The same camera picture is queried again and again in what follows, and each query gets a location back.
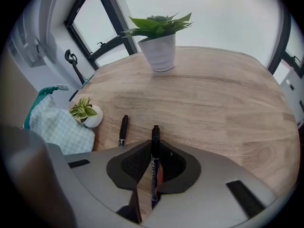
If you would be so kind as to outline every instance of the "black mesh grille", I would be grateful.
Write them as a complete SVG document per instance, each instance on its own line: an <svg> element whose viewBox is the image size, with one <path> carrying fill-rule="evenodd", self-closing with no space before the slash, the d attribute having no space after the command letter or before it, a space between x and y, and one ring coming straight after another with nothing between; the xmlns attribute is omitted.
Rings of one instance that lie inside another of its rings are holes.
<svg viewBox="0 0 304 228"><path fill-rule="evenodd" d="M151 162L151 146L146 146L121 162L122 170L138 183Z"/></svg>
<svg viewBox="0 0 304 228"><path fill-rule="evenodd" d="M163 181L170 181L186 169L186 161L179 154L160 145L160 162L163 168Z"/></svg>

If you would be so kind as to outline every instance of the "glass pane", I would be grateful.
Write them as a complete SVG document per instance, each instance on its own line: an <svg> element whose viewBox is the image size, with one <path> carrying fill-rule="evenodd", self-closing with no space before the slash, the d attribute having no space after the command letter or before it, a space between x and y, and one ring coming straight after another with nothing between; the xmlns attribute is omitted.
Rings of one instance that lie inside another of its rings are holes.
<svg viewBox="0 0 304 228"><path fill-rule="evenodd" d="M85 0L73 27L89 52L95 52L100 48L98 42L106 43L117 36L100 0Z"/></svg>
<svg viewBox="0 0 304 228"><path fill-rule="evenodd" d="M291 17L291 30L286 52L291 57L296 56L302 62L304 57L304 36L293 17ZM301 63L298 59L295 58L295 62L300 66Z"/></svg>
<svg viewBox="0 0 304 228"><path fill-rule="evenodd" d="M128 57L129 53L127 49L125 48L124 44L121 44L112 50L104 53L101 57L99 57L95 62L98 66L103 66L105 64L109 64L112 62L115 62L119 59L122 59L124 57Z"/></svg>
<svg viewBox="0 0 304 228"><path fill-rule="evenodd" d="M283 82L290 69L291 67L284 60L281 60L279 66L277 67L274 73L274 77L278 84L281 84Z"/></svg>

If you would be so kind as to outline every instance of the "black window frame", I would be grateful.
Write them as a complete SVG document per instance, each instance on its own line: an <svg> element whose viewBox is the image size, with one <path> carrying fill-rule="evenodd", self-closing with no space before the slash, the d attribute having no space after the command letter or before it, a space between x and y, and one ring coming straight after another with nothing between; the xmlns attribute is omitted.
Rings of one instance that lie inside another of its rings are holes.
<svg viewBox="0 0 304 228"><path fill-rule="evenodd" d="M117 36L110 41L102 44L100 48L95 51L94 53L89 52L87 47L85 46L84 42L76 32L75 28L73 27L74 20L81 9L82 5L84 4L86 0L76 0L68 17L67 20L64 22L69 34L79 47L82 54L85 56L87 61L90 63L90 65L95 69L99 69L99 66L96 64L95 60L98 59L101 55L104 53L110 51L111 49L124 44L127 52L129 55L137 53L136 45L132 38L123 38L124 35L121 33L122 31L128 29L127 22L124 19L123 13L119 8L119 5L116 0L100 0L102 5L104 6L104 9L113 25L113 28L115 32L117 33Z"/></svg>
<svg viewBox="0 0 304 228"><path fill-rule="evenodd" d="M274 57L268 67L269 72L273 75L278 68L281 60L284 60L289 66L294 68L294 71L298 74L300 78L303 77L304 75L304 66L300 67L295 60L299 60L296 56L291 57L287 52L287 44L289 41L290 37L290 31L291 31L291 14L288 11L288 9L281 4L283 8L283 14L284 14L284 19L283 19L283 27L282 27L282 32L280 35L280 40L276 49L276 52L274 54Z"/></svg>

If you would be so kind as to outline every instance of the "black pen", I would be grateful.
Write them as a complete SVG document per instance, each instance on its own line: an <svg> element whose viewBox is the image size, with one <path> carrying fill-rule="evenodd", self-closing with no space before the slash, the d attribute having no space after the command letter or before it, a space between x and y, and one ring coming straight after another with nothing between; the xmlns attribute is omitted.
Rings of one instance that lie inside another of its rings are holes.
<svg viewBox="0 0 304 228"><path fill-rule="evenodd" d="M127 135L127 127L128 127L128 115L124 115L124 118L122 120L122 125L120 127L120 132L119 132L119 146L124 145L125 137Z"/></svg>
<svg viewBox="0 0 304 228"><path fill-rule="evenodd" d="M160 129L158 125L155 125L152 130L152 209L158 202L155 189L157 188L159 181L157 180L157 173L160 170Z"/></svg>

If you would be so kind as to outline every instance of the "gray plastic device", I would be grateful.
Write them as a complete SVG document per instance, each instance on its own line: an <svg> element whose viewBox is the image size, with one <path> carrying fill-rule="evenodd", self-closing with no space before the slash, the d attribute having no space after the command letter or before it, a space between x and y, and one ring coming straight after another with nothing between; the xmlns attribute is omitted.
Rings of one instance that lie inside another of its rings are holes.
<svg viewBox="0 0 304 228"><path fill-rule="evenodd" d="M140 223L137 192L130 187L134 185L132 180L137 182L145 171L136 171L146 166L138 153L149 155L149 141L65 156L59 146L46 144L27 130L2 128L1 141L1 155L13 183L29 207L54 227L261 227L280 211L290 195L277 197L250 172L224 156L161 141L169 153L166 158L176 155L186 165L181 171L180 165L164 168L164 181L165 172L171 172L163 188L159 186L161 198ZM132 169L136 178L123 164L130 156L140 160ZM181 173L177 175L174 170L178 168ZM122 179L127 180L121 183L130 184L123 188L117 186L121 170L125 175ZM183 173L190 177L177 184ZM171 190L170 183L177 186L173 194L166 193Z"/></svg>

